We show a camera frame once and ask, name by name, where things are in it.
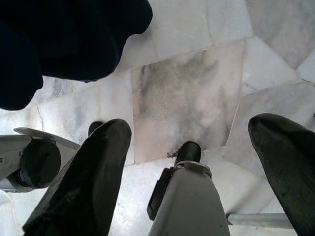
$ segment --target marble floor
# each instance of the marble floor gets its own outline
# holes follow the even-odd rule
[[[148,233],[146,204],[161,171],[172,165],[166,154],[186,140],[204,150],[226,212],[283,212],[246,126],[250,117],[273,112],[315,131],[315,1],[149,2],[152,23],[128,40],[112,75],[87,84],[45,77],[25,109],[0,110],[0,135],[28,127],[81,144],[91,122],[126,120],[133,136],[110,235]],[[0,191],[0,236],[22,235],[44,193]],[[230,231],[296,235],[243,226]]]

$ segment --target metal bar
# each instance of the metal bar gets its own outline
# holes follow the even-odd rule
[[[230,214],[227,220],[231,225],[293,229],[286,214]]]

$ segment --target black round knob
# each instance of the black round knob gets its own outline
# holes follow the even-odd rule
[[[55,143],[34,139],[23,150],[17,181],[24,187],[46,188],[58,174],[60,164],[60,152]]]

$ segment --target dark clothing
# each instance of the dark clothing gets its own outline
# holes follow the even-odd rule
[[[41,75],[109,75],[126,40],[151,19],[147,0],[1,0],[0,107],[25,107],[42,87]]]

